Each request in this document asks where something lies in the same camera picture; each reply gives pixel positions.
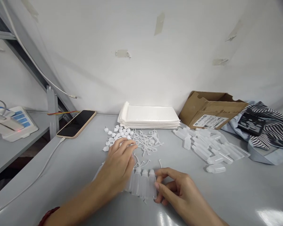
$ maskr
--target cardboard box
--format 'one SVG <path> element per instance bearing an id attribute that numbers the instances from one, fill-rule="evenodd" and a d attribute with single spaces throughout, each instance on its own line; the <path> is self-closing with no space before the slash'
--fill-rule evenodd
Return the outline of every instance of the cardboard box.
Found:
<path id="1" fill-rule="evenodd" d="M 242 100 L 233 100 L 228 93 L 192 91 L 179 118 L 191 129 L 220 129 L 247 105 Z"/>

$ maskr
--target left hand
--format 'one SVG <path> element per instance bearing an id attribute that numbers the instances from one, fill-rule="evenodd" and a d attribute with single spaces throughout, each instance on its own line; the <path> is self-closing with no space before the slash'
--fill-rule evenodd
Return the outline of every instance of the left hand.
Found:
<path id="1" fill-rule="evenodd" d="M 121 138 L 109 148 L 108 157 L 93 181 L 94 186 L 100 187 L 99 192 L 108 202 L 122 192 L 131 176 L 135 161 L 132 152 L 137 148 L 133 140 Z"/>
<path id="2" fill-rule="evenodd" d="M 116 140 L 95 180 L 50 215 L 44 225 L 78 225 L 120 193 L 134 167 L 132 152 L 137 145 L 131 144 L 135 141 L 127 138 Z"/>

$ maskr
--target white wall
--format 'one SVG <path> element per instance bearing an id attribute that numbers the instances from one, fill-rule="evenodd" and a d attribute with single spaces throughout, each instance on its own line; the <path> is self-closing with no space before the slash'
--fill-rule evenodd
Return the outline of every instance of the white wall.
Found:
<path id="1" fill-rule="evenodd" d="M 283 12 L 276 0 L 9 1 L 57 70 L 77 109 L 118 114 L 135 105 L 173 106 L 192 90 L 229 92 L 283 112 Z M 165 13 L 162 33 L 156 18 Z M 243 26 L 225 42 L 237 22 Z M 131 59 L 117 58 L 128 49 Z M 214 58 L 228 58 L 212 66 Z"/>
<path id="2" fill-rule="evenodd" d="M 0 100 L 9 108 L 47 111 L 45 91 L 2 40 L 0 47 Z"/>

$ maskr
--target red bracelet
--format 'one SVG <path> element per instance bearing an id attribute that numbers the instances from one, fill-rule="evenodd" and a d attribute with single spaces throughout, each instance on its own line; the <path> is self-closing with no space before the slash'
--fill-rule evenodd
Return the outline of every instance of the red bracelet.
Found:
<path id="1" fill-rule="evenodd" d="M 44 215 L 38 226 L 44 226 L 45 221 L 50 217 L 50 215 L 56 212 L 59 208 L 60 207 L 55 207 L 54 209 L 47 211 L 47 213 Z"/>

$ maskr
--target phone case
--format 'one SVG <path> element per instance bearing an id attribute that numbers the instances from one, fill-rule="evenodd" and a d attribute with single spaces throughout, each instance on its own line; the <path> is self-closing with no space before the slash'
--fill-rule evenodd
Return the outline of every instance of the phone case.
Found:
<path id="1" fill-rule="evenodd" d="M 58 133 L 64 129 L 65 126 L 67 126 L 72 120 L 75 119 L 75 117 L 77 117 L 80 113 L 78 113 L 69 123 L 67 123 L 62 129 L 59 130 L 59 132 L 57 133 L 57 137 L 65 137 L 67 139 L 74 139 L 77 138 L 77 136 L 83 131 L 83 129 L 85 129 L 85 127 L 88 125 L 88 123 L 93 119 L 93 117 L 97 114 L 97 112 L 95 110 L 89 110 L 89 111 L 94 111 L 94 114 L 90 117 L 90 119 L 88 119 L 88 121 L 85 123 L 85 125 L 82 126 L 82 128 L 77 132 L 76 135 L 74 135 L 73 137 L 66 137 L 66 136 L 60 136 L 58 135 Z"/>

